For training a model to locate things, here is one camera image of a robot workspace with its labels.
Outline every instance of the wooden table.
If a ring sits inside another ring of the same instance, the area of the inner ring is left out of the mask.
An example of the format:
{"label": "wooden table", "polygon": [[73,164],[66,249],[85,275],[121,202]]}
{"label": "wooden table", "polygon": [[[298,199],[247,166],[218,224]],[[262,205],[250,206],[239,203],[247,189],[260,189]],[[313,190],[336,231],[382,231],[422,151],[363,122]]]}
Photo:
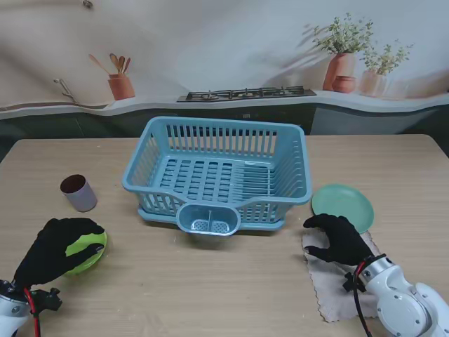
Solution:
{"label": "wooden table", "polygon": [[[42,314],[51,336],[362,336],[357,319],[325,323],[301,249],[309,205],[273,235],[238,234],[201,249],[169,225],[145,223],[121,177],[136,139],[21,140],[0,164],[0,278],[11,279],[50,218],[87,216],[109,234],[103,259],[61,277],[64,304]],[[449,161],[428,136],[309,136],[316,190],[352,185],[373,203],[373,239],[411,282],[449,300]],[[60,194],[84,174],[98,205],[77,213]],[[375,336],[386,333],[370,320]],[[18,336],[32,336],[31,324]]]}

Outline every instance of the dish rack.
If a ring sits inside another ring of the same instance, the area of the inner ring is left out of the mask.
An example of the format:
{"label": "dish rack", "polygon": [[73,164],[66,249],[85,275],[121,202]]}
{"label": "dish rack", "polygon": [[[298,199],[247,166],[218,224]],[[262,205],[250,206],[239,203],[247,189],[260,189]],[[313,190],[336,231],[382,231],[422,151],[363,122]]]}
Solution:
{"label": "dish rack", "polygon": [[123,176],[138,213],[189,233],[278,230],[306,204],[311,178],[304,131],[292,124],[157,117]]}

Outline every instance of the gas stove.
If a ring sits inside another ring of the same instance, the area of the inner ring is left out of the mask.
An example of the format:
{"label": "gas stove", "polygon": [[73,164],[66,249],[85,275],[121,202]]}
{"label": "gas stove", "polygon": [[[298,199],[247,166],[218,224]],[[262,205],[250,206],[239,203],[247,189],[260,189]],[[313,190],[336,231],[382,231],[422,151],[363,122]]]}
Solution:
{"label": "gas stove", "polygon": [[258,88],[242,90],[199,91],[181,96],[177,102],[225,102],[231,100],[255,100],[258,98],[284,98],[316,95],[302,86],[283,86],[280,88]]}

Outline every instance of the green plate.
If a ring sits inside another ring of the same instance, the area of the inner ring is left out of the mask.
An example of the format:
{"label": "green plate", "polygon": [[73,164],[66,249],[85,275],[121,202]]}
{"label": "green plate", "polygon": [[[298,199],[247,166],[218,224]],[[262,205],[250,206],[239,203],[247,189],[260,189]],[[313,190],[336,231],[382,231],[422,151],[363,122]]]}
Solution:
{"label": "green plate", "polygon": [[[89,235],[82,235],[78,241],[76,241],[74,244],[71,244],[67,247],[65,250],[66,256],[71,256],[75,253],[78,253],[82,251],[83,249],[87,248],[91,244],[103,244],[106,248],[107,243],[107,235],[106,232],[102,234],[89,234]],[[66,272],[66,275],[76,275],[80,272],[83,272],[84,270],[88,269],[90,266],[92,266],[95,262],[97,262],[101,255],[103,255],[103,252],[105,250],[101,250],[101,252],[95,254],[91,258],[87,259],[86,262],[84,262],[82,265],[79,265],[78,267],[75,267],[74,269],[70,270],[69,272]]]}
{"label": "green plate", "polygon": [[373,206],[355,188],[345,185],[326,185],[315,192],[311,207],[316,215],[327,213],[345,216],[360,234],[374,222]]}

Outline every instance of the kitchen counter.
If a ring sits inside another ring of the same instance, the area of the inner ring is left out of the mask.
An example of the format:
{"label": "kitchen counter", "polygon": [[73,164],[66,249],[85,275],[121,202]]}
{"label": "kitchen counter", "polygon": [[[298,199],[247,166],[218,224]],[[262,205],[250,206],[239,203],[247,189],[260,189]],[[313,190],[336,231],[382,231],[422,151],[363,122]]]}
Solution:
{"label": "kitchen counter", "polygon": [[95,107],[73,105],[72,103],[65,103],[63,105],[54,105],[54,103],[36,103],[33,107],[25,106],[15,109],[0,109],[0,119],[42,114],[69,114],[76,112],[84,112],[99,116],[114,116],[144,109],[229,109],[235,107],[299,105],[305,103],[331,105],[362,112],[376,113],[414,112],[441,105],[449,105],[449,93],[430,98],[406,100],[380,100],[377,98],[362,96],[357,93],[346,94],[336,93],[333,91],[315,91],[315,93],[316,96],[297,98],[262,98],[213,103],[177,103],[176,100],[180,97],[180,95],[186,95],[186,93],[157,97],[138,96],[126,100],[115,101],[108,105],[99,105]]}

